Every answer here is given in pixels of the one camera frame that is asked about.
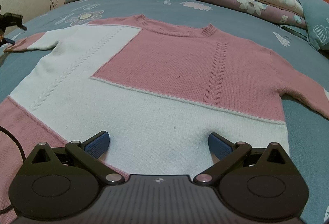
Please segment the teal pillow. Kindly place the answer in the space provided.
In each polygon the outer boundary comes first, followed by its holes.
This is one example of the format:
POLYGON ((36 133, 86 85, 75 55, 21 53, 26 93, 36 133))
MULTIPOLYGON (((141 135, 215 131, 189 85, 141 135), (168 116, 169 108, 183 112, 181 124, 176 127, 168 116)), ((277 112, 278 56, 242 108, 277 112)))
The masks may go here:
POLYGON ((323 0, 296 0, 304 12, 306 28, 281 25, 287 32, 307 41, 316 51, 328 51, 328 3, 323 0))

